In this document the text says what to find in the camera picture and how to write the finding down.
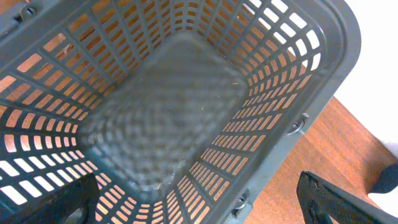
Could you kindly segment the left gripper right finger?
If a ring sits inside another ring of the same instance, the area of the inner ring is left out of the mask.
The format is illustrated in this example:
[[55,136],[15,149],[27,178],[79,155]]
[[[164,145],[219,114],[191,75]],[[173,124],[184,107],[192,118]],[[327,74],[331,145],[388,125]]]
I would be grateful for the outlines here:
[[297,197],[306,224],[397,223],[396,217],[308,171],[300,174]]

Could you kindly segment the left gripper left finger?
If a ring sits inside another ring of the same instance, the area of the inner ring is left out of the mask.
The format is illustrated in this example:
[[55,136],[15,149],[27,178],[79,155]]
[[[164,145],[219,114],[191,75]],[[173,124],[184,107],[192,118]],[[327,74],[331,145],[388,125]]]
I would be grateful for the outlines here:
[[88,174],[21,208],[1,203],[1,223],[94,223],[99,194],[95,175]]

